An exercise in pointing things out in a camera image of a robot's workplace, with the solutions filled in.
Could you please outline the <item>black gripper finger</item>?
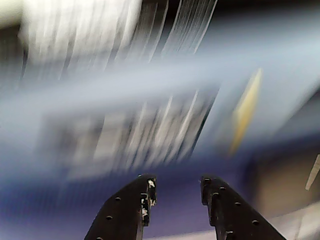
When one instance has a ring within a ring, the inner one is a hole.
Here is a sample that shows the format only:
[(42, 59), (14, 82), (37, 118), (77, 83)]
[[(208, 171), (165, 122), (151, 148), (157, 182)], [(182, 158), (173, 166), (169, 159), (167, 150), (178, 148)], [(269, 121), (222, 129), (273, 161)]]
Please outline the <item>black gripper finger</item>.
[(201, 177), (201, 202), (218, 240), (285, 240), (229, 184), (216, 176)]
[(104, 202), (84, 239), (141, 240), (156, 203), (156, 176), (140, 175)]

